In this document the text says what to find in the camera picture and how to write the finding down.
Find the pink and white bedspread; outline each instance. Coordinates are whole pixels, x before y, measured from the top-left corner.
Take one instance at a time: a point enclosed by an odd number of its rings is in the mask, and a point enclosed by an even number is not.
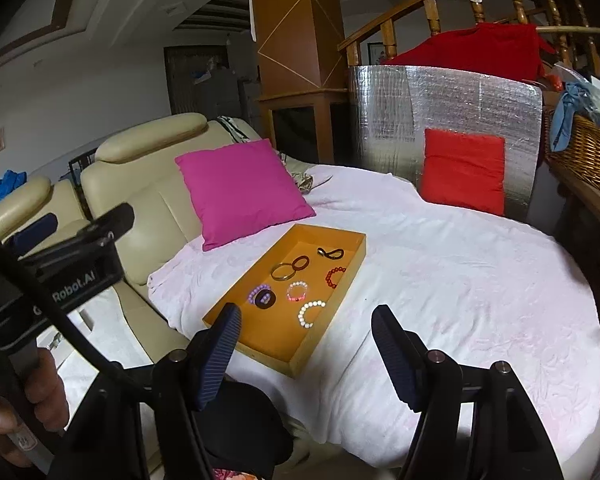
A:
[[[375,466],[407,453],[417,414],[398,400],[374,343],[371,313],[388,304],[405,330],[460,364],[506,360],[526,388],[561,462],[600,410],[600,324],[571,257],[509,219],[424,202],[390,174],[316,166],[302,223],[366,233],[366,258],[302,375],[291,379],[234,352],[228,373],[262,389],[317,442]],[[202,252],[193,240],[149,277],[150,298],[191,338],[202,317],[291,224]],[[472,410],[463,409],[468,433]]]

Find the framed picture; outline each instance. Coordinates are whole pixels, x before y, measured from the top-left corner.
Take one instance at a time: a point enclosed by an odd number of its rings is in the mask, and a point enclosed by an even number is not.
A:
[[[369,65],[379,65],[383,59],[386,59],[384,44],[367,43],[366,48],[369,52]]]

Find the blue cloth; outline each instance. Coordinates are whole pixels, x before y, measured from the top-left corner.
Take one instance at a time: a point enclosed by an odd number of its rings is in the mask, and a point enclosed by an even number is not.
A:
[[[11,191],[19,188],[27,181],[27,173],[15,173],[7,170],[0,179],[0,200],[6,197]]]
[[[549,147],[552,152],[567,149],[571,139],[573,115],[584,110],[587,96],[587,89],[581,83],[565,83],[549,130]]]

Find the red cloth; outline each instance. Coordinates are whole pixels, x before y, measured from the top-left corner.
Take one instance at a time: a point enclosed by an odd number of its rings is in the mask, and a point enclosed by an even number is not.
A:
[[[504,139],[425,129],[420,195],[427,202],[504,215]]]
[[[478,23],[452,30],[382,62],[386,65],[437,66],[495,75],[515,81],[535,81],[544,70],[540,48],[554,52],[535,25]]]

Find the silver foil sheet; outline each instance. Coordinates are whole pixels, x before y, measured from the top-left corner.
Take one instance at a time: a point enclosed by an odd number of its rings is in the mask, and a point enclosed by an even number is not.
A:
[[[536,174],[542,94],[495,76],[427,66],[350,69],[358,163],[420,187],[424,130],[438,128],[505,139],[505,215],[525,221]]]

